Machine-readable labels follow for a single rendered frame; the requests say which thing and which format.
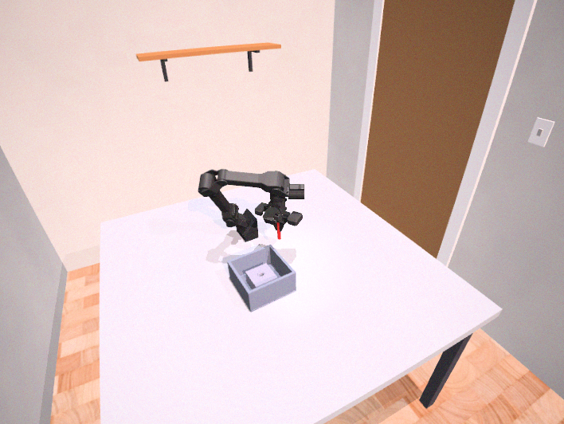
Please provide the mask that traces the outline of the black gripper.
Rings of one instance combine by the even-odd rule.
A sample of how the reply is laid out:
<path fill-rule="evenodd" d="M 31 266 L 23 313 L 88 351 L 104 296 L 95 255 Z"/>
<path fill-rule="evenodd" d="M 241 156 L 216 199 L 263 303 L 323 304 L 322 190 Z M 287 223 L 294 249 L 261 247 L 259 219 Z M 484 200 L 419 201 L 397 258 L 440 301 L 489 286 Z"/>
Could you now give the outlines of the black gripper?
<path fill-rule="evenodd" d="M 269 202 L 269 204 L 272 204 L 273 207 L 278 206 L 282 209 L 283 215 L 282 215 L 282 219 L 280 221 L 280 232 L 284 228 L 284 224 L 286 222 L 289 225 L 298 226 L 300 221 L 303 219 L 303 215 L 299 212 L 292 211 L 292 213 L 291 213 L 291 212 L 286 211 L 286 209 L 287 209 L 287 207 L 285 206 L 286 201 L 287 201 L 287 199 L 285 198 L 285 200 L 282 201 L 282 202 L 273 202 L 271 199 L 270 199 L 270 202 Z M 255 214 L 259 215 L 259 216 L 263 215 L 263 212 L 265 212 L 268 209 L 269 204 L 261 202 L 255 208 Z"/>

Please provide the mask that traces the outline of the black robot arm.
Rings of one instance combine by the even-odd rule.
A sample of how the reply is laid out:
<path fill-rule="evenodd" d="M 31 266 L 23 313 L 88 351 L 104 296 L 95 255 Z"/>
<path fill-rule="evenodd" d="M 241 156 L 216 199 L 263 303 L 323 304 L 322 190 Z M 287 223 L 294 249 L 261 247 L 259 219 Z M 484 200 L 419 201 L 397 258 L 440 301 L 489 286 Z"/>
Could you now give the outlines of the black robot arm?
<path fill-rule="evenodd" d="M 226 185 L 261 188 L 270 193 L 270 199 L 273 202 L 282 202 L 285 197 L 288 197 L 288 199 L 305 199 L 305 184 L 290 184 L 290 178 L 280 171 L 266 171 L 263 174 L 255 174 L 226 169 L 218 171 L 211 169 L 201 174 L 198 193 L 203 197 L 210 197 L 221 211 L 222 219 L 227 227 L 239 225 L 244 231 L 252 219 L 246 213 L 238 213 L 239 208 L 236 203 L 228 202 L 220 191 Z M 263 219 L 265 223 L 275 225 L 278 222 L 280 223 L 282 215 L 283 212 L 280 207 L 273 207 L 272 204 L 269 204 L 268 209 L 264 212 Z"/>

